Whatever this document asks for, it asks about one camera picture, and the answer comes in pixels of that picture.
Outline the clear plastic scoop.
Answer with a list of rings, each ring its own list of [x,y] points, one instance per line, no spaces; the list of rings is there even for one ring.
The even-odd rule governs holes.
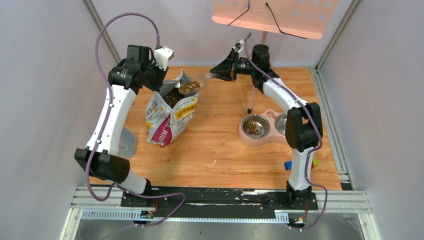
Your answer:
[[[189,79],[187,83],[184,83],[178,88],[180,94],[185,97],[189,97],[197,94],[200,90],[205,88],[212,78],[217,75],[214,73],[199,74]]]

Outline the pet food bag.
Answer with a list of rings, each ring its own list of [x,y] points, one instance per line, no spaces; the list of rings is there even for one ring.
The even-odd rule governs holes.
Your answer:
[[[175,141],[194,117],[199,95],[180,94],[180,85],[190,81],[182,70],[175,79],[164,80],[154,91],[145,110],[147,142],[165,147]]]

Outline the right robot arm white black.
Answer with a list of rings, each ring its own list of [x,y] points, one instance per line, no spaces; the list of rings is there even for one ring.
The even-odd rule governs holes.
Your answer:
[[[238,75],[249,75],[253,86],[271,98],[286,114],[284,136],[292,148],[291,173],[286,184],[286,204],[298,209],[312,194],[309,175],[316,150],[323,145],[323,125],[318,103],[309,103],[290,90],[272,69],[269,47],[257,44],[251,57],[240,57],[241,43],[209,72],[218,79],[235,81]]]

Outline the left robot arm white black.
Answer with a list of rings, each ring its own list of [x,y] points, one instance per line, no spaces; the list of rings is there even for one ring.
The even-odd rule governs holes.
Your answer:
[[[129,45],[127,57],[113,67],[106,78],[106,97],[96,128],[85,148],[76,149],[74,158],[90,177],[109,181],[129,193],[140,206],[149,206],[153,193],[150,181],[130,169],[128,157],[119,153],[124,123],[139,90],[159,91],[174,51],[167,46],[152,50]]]

